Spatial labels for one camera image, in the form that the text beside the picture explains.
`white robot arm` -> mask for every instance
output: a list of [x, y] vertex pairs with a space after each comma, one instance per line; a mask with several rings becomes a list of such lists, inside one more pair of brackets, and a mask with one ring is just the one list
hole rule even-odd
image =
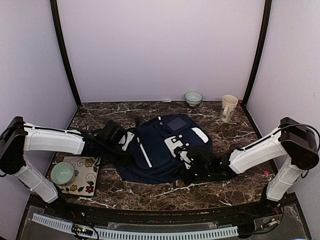
[[[314, 168], [319, 162], [314, 133], [290, 118], [281, 120], [280, 127], [256, 142], [215, 157], [207, 148], [196, 146], [191, 149], [177, 147], [174, 152], [189, 164], [186, 176], [192, 181], [223, 181], [270, 159], [286, 156], [285, 164], [267, 185], [262, 198], [278, 202], [299, 176]], [[117, 155], [128, 154], [127, 147], [134, 134], [127, 133], [115, 122], [108, 124], [98, 133], [88, 131], [60, 130], [25, 123], [15, 117], [7, 130], [0, 136], [0, 170], [14, 175], [45, 202], [58, 199], [56, 187], [29, 162], [24, 152], [53, 151], [75, 155], [99, 157], [103, 149]]]
[[189, 165], [182, 179], [224, 181], [273, 158], [285, 156], [284, 165], [262, 194], [265, 202], [277, 203], [302, 174], [319, 162], [315, 134], [306, 126], [314, 129], [285, 117], [281, 120], [280, 127], [270, 134], [220, 158], [204, 147], [188, 150], [178, 148], [175, 153]]
[[112, 121], [108, 122], [97, 135], [93, 135], [88, 131], [40, 127], [24, 122], [22, 117], [15, 117], [0, 137], [0, 169], [5, 174], [18, 178], [30, 191], [37, 193], [50, 204], [59, 197], [57, 188], [30, 163], [24, 152], [96, 154], [98, 157], [103, 148], [116, 152], [116, 147], [121, 146], [117, 153], [125, 154], [132, 138], [133, 134], [127, 137], [126, 131]]

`white mug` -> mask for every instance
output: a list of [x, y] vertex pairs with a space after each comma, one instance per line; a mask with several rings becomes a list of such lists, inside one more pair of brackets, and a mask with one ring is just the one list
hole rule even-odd
[[222, 97], [221, 121], [226, 123], [229, 122], [237, 105], [238, 99], [235, 96], [224, 95]]

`marble surface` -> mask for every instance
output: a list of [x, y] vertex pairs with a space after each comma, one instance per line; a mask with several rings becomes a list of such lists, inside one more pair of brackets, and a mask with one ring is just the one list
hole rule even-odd
[[[79, 108], [70, 129], [95, 130], [102, 128], [108, 120], [130, 128], [134, 127], [137, 116], [148, 121], [179, 113], [190, 116], [211, 136], [213, 150], [218, 156], [257, 139], [240, 106], [228, 123], [220, 121], [220, 112], [220, 102], [202, 102], [196, 107], [185, 102], [86, 103]], [[64, 156], [57, 153], [51, 167]], [[184, 185], [179, 180], [174, 188], [172, 183], [149, 185], [123, 181], [115, 167], [109, 164], [99, 169], [94, 197], [65, 195], [65, 198], [71, 203], [122, 210], [203, 210], [256, 202], [274, 176], [270, 163], [265, 162], [228, 181]]]

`backpack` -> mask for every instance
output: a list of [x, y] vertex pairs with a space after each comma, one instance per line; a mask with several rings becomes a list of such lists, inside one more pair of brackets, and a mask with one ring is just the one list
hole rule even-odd
[[181, 178], [185, 163], [174, 153], [205, 146], [212, 152], [211, 138], [187, 115], [156, 117], [135, 128], [136, 138], [129, 144], [133, 160], [116, 164], [124, 181], [144, 184], [172, 183]]

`lavender wall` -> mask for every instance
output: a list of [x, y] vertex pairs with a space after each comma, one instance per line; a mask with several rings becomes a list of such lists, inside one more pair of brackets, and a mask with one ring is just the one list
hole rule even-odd
[[[320, 130], [320, 1], [275, 0], [248, 109], [262, 134], [283, 117]], [[314, 239], [320, 238], [320, 166], [291, 188]]]
[[83, 102], [242, 98], [264, 0], [59, 0]]
[[[0, 132], [14, 116], [65, 128], [76, 111], [55, 34], [50, 1], [0, 1]], [[45, 173], [52, 153], [28, 154]], [[0, 236], [16, 238], [30, 192], [14, 177], [0, 179]]]

